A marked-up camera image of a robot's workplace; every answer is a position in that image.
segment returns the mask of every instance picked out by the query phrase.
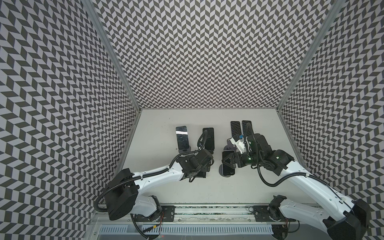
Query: chevron pattern wallpaper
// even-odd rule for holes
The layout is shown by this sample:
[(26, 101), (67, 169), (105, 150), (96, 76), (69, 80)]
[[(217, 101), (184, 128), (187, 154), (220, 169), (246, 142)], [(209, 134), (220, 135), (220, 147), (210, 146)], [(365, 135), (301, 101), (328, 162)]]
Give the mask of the chevron pattern wallpaper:
[(347, 0), (283, 109), (312, 172), (372, 208), (384, 239), (384, 2)]
[(0, 1), (0, 239), (80, 239), (135, 115), (79, 0)]
[(275, 107), (334, 0), (93, 0), (143, 108)]

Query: herringbone pattern backdrop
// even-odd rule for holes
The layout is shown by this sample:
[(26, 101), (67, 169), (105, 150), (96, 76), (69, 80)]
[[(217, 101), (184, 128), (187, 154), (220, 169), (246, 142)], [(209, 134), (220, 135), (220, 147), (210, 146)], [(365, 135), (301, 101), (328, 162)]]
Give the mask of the herringbone pattern backdrop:
[(135, 115), (78, 0), (0, 1), (0, 239), (80, 239)]
[(347, 0), (283, 109), (312, 172), (370, 203), (384, 239), (384, 2)]
[(274, 107), (333, 0), (94, 0), (143, 108)]

